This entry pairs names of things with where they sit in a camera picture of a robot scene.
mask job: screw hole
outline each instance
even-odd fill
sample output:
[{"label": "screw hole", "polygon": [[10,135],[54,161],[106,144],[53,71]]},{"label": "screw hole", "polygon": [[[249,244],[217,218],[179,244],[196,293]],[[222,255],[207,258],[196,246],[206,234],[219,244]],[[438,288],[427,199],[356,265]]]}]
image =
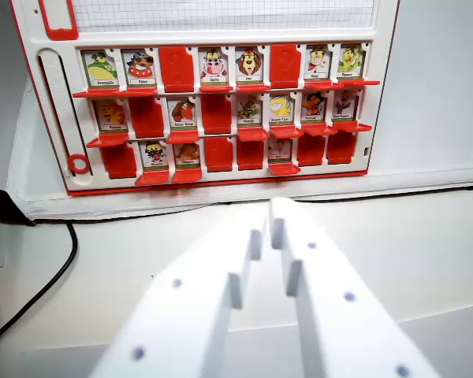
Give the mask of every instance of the screw hole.
[{"label": "screw hole", "polygon": [[400,365],[396,368],[396,373],[398,376],[404,376],[404,377],[410,376],[410,372],[408,371],[406,366],[403,366],[403,365]]},{"label": "screw hole", "polygon": [[353,293],[351,293],[350,291],[347,291],[344,294],[344,298],[347,302],[354,302],[356,300],[356,296]]},{"label": "screw hole", "polygon": [[145,350],[144,348],[142,348],[141,346],[138,346],[137,348],[135,348],[132,352],[132,358],[135,360],[135,361],[139,361],[143,358],[143,356],[145,355]]}]

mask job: character card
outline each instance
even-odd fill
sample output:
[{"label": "character card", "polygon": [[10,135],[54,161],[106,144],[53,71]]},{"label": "character card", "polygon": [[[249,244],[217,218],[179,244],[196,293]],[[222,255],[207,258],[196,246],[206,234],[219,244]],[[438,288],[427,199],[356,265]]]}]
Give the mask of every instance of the character card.
[{"label": "character card", "polygon": [[101,132],[127,132],[122,100],[94,100],[96,119]]},{"label": "character card", "polygon": [[90,88],[119,87],[116,64],[105,50],[83,50],[80,53]]},{"label": "character card", "polygon": [[237,47],[236,83],[261,84],[263,82],[263,56],[256,47]]},{"label": "character card", "polygon": [[301,101],[301,123],[314,124],[324,122],[326,115],[326,98],[321,92],[303,93]]},{"label": "character card", "polygon": [[196,128],[195,103],[189,97],[168,99],[170,127],[177,130]]},{"label": "character card", "polygon": [[293,118],[294,100],[285,94],[270,94],[270,125],[291,124]]},{"label": "character card", "polygon": [[355,120],[359,97],[351,91],[336,91],[333,120]]},{"label": "character card", "polygon": [[121,50],[129,87],[155,87],[156,76],[152,57],[144,49]]},{"label": "character card", "polygon": [[218,47],[198,49],[201,85],[228,84],[228,58]]},{"label": "character card", "polygon": [[236,97],[236,126],[239,128],[261,126],[263,124],[262,101],[255,96]]},{"label": "character card", "polygon": [[365,51],[361,45],[341,45],[337,77],[340,79],[360,79],[363,74]]},{"label": "character card", "polygon": [[285,163],[291,161],[292,140],[276,139],[271,136],[268,139],[268,162]]},{"label": "character card", "polygon": [[144,171],[161,171],[168,169],[166,148],[158,141],[139,143],[140,157]]},{"label": "character card", "polygon": [[173,153],[177,168],[199,167],[199,147],[196,143],[174,144]]},{"label": "character card", "polygon": [[305,59],[305,81],[320,81],[330,78],[331,52],[327,45],[307,45]]}]

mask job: white table surface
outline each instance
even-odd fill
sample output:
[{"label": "white table surface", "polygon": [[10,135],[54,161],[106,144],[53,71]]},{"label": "white table surface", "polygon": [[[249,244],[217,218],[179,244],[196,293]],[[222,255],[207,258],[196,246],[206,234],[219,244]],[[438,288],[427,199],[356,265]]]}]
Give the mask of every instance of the white table surface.
[{"label": "white table surface", "polygon": [[[473,306],[473,191],[303,206],[326,227],[397,321]],[[108,343],[151,275],[204,228],[230,224],[232,211],[245,208],[264,211],[266,203],[76,224],[79,255],[60,283],[0,342],[0,377],[22,376],[25,351]],[[6,226],[0,232],[3,239],[0,325],[54,275],[71,247],[64,224]],[[252,266],[244,310],[234,314],[231,329],[295,324],[292,302],[280,288],[280,260],[268,254]],[[459,353],[463,350],[467,353],[466,345]]]}]

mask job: black cable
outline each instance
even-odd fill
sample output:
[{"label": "black cable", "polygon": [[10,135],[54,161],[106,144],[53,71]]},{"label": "black cable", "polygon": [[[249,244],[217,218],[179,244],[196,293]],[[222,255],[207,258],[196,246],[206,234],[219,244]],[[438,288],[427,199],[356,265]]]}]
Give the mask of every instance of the black cable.
[{"label": "black cable", "polygon": [[61,267],[61,269],[54,275],[54,277],[44,286],[32,299],[30,299],[18,312],[14,315],[7,323],[5,323],[0,328],[0,338],[6,333],[9,328],[13,326],[29,309],[32,307],[44,294],[46,294],[49,289],[53,287],[53,285],[63,276],[66,269],[72,264],[75,256],[77,254],[77,234],[76,230],[73,228],[72,222],[67,222],[66,227],[69,229],[70,237],[72,238],[72,250],[70,251],[69,258],[66,260],[65,264]]}]

